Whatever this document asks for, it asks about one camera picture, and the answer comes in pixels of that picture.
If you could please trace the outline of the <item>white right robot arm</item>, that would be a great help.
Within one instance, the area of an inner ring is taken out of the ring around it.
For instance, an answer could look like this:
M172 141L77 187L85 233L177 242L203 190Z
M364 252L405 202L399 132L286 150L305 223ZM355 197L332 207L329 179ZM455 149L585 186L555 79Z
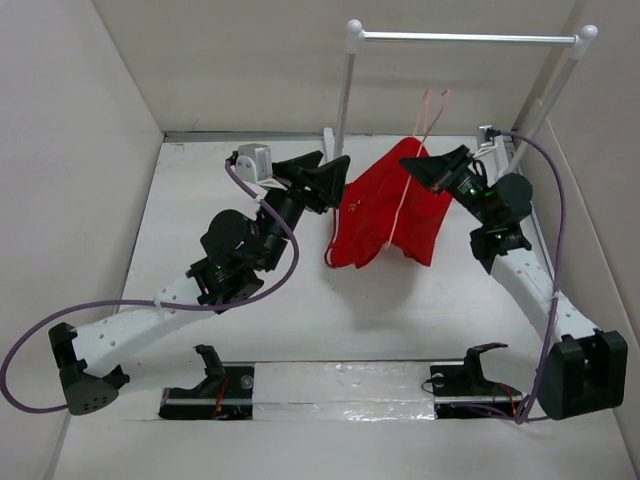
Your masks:
M547 417L562 420L620 406L628 345L576 309L538 262L521 222L532 213L533 187L518 173L487 180L466 146L435 157L403 158L401 167L435 194L449 193L479 222L473 256L512 297L543 347L529 395Z

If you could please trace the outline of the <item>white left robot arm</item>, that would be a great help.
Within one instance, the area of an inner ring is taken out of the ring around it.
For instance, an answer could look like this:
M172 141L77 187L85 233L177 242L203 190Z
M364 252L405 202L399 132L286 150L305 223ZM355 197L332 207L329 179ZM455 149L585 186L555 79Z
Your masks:
M187 325L255 303L293 275L300 258L294 230L306 211L339 206L350 166L347 155L324 161L320 151L272 162L262 144L238 147L224 168L254 200L255 217L226 209L201 236L202 259L151 300L120 300L120 311L83 326L53 326L49 341L70 414L94 413L128 390L178 388L200 396L219 393L227 374L215 348L197 345L203 362L188 380L143 366L139 354Z

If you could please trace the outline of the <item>red trousers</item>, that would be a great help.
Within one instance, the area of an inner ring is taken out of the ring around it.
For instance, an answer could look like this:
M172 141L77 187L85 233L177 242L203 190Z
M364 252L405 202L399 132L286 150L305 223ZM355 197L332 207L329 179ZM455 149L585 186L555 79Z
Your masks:
M405 137L346 185L333 212L333 238L324 254L331 268L362 268L390 246L430 266L436 239L452 202L423 188L400 165L403 158L427 158L415 137Z

